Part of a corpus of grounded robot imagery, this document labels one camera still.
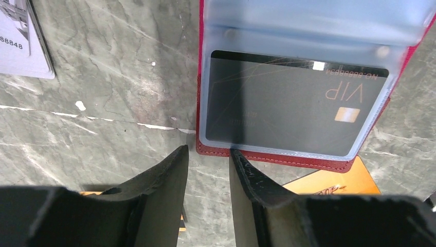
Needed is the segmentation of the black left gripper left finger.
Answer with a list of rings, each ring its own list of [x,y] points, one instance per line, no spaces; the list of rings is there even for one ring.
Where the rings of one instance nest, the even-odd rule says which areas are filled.
[[[101,194],[1,187],[1,246],[176,246],[188,175],[180,146]]]

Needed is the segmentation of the single black VIP card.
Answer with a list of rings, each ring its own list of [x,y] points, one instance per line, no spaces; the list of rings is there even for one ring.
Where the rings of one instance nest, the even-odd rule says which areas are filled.
[[[214,50],[200,139],[212,147],[350,160],[390,87],[385,68]]]

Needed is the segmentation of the red leather card holder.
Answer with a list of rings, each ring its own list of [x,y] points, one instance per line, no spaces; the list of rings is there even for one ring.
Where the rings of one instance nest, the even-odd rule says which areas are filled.
[[[196,150],[350,170],[435,1],[200,1]]]

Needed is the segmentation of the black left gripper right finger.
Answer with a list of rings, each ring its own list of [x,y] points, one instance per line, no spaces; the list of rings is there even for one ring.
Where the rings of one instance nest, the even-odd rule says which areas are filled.
[[[298,195],[230,150],[237,246],[435,246],[435,212],[403,195]]]

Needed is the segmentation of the single gold credit card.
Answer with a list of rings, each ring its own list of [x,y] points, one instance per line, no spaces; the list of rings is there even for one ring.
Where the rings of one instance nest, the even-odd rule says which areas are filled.
[[[380,190],[359,156],[346,173],[318,170],[283,184],[283,187],[297,194],[380,194]]]

